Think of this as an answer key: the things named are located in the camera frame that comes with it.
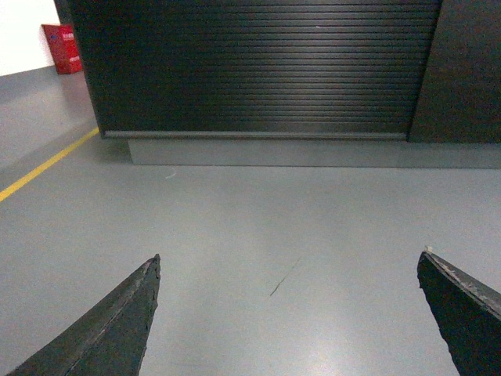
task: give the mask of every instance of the black wall panel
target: black wall panel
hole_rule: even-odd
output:
[[[105,136],[405,135],[440,1],[70,0],[70,7]]]

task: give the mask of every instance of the concrete base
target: concrete base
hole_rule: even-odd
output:
[[[136,165],[501,168],[501,145],[283,139],[130,139]]]

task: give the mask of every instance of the scratch mark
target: scratch mark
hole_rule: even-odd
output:
[[[283,279],[279,282],[279,284],[277,284],[277,285],[276,285],[275,290],[273,290],[273,291],[272,291],[272,293],[269,295],[270,297],[271,297],[273,294],[275,294],[275,291],[277,291],[277,290],[279,289],[279,287],[280,287],[280,285],[282,284],[282,282],[284,282],[284,281],[285,281],[285,279],[286,279],[286,278],[290,275],[290,273],[294,270],[294,268],[296,267],[296,265],[297,265],[297,263],[299,262],[299,260],[301,260],[301,257],[297,259],[297,261],[296,261],[296,263],[295,263],[294,265],[292,265],[292,268],[290,268],[289,273],[287,273],[287,274],[285,275],[285,277],[284,277],[284,278],[283,278]]]
[[[172,168],[172,171],[173,171],[173,173],[172,173],[172,174],[170,174],[169,176],[167,176],[167,177],[165,178],[166,180],[175,176],[175,168]]]

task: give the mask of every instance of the grey baseboard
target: grey baseboard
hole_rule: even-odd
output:
[[[136,165],[501,168],[501,145],[281,139],[130,139]]]
[[[7,103],[30,92],[43,90],[48,85],[54,85],[55,76],[57,76],[57,72],[53,65],[1,76],[0,103]]]

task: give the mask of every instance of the grey wall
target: grey wall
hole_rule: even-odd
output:
[[[501,142],[499,20],[499,0],[444,0],[410,141]]]

